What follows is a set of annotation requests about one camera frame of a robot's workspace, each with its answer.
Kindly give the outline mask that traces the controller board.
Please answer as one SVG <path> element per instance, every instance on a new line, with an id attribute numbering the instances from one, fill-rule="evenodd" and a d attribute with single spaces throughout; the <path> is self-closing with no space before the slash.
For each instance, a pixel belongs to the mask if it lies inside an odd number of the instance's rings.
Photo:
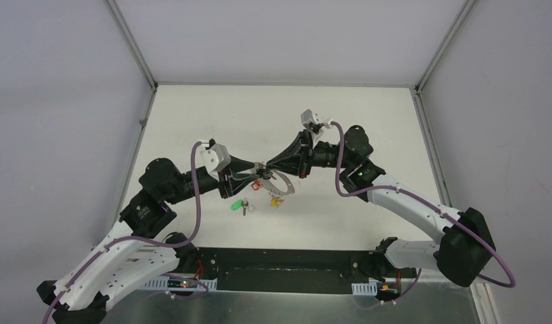
<path id="1" fill-rule="evenodd" d="M 379 287 L 376 299 L 384 302 L 389 302 L 398 299 L 400 296 L 401 285 L 399 283 L 392 283 Z"/>
<path id="2" fill-rule="evenodd" d="M 196 289 L 198 287 L 198 281 L 195 279 L 180 279 L 169 277 L 167 281 L 167 287 L 179 289 Z"/>

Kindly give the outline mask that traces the left controller board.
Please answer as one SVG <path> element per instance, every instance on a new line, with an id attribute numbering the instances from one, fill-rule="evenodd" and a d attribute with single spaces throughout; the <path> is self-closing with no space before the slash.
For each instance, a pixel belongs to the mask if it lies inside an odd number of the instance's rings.
<path id="1" fill-rule="evenodd" d="M 167 287 L 179 289 L 196 289 L 198 287 L 198 281 L 195 279 L 180 279 L 169 277 L 167 281 Z"/>

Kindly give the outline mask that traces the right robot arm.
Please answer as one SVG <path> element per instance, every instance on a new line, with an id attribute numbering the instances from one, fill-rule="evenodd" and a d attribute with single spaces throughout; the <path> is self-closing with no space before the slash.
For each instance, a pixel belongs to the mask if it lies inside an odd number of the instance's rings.
<path id="1" fill-rule="evenodd" d="M 460 211 L 421 197 L 370 160 L 373 147 L 355 125 L 337 144 L 319 142 L 311 129 L 267 162 L 267 169 L 305 178 L 313 167 L 335 168 L 336 188 L 345 196 L 383 207 L 424 232 L 427 241 L 381 240 L 370 252 L 369 277 L 379 281 L 405 268 L 438 270 L 450 282 L 468 287 L 482 278 L 495 256 L 495 244 L 481 212 Z"/>

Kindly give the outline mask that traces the right controller board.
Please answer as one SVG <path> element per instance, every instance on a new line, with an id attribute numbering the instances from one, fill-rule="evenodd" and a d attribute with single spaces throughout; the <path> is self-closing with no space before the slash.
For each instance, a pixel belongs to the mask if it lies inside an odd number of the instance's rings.
<path id="1" fill-rule="evenodd" d="M 389 302 L 398 299 L 400 296 L 401 285 L 399 283 L 392 283 L 379 287 L 376 299 L 384 302 Z"/>

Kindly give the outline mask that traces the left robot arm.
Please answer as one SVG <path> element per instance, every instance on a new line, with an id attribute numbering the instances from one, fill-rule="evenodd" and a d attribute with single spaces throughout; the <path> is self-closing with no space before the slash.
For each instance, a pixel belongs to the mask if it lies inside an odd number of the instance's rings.
<path id="1" fill-rule="evenodd" d="M 217 190 L 222 198 L 258 179 L 258 164 L 214 149 L 204 166 L 181 172 L 167 158 L 151 161 L 139 179 L 141 189 L 119 214 L 109 233 L 69 274 L 37 287 L 48 306 L 43 323 L 100 323 L 126 296 L 147 281 L 191 271 L 196 263 L 195 233 L 159 234 L 177 217 L 174 204 Z"/>

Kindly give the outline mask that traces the green tagged key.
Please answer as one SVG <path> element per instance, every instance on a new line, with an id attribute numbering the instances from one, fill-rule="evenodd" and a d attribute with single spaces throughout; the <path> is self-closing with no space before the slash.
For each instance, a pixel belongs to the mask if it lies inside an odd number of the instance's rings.
<path id="1" fill-rule="evenodd" d="M 231 210 L 232 211 L 237 211 L 237 210 L 241 210 L 242 211 L 242 215 L 243 216 L 246 216 L 247 214 L 247 211 L 248 211 L 248 207 L 249 207 L 249 202 L 247 199 L 240 199 L 240 200 L 237 200 L 235 201 L 232 205 L 231 205 Z"/>

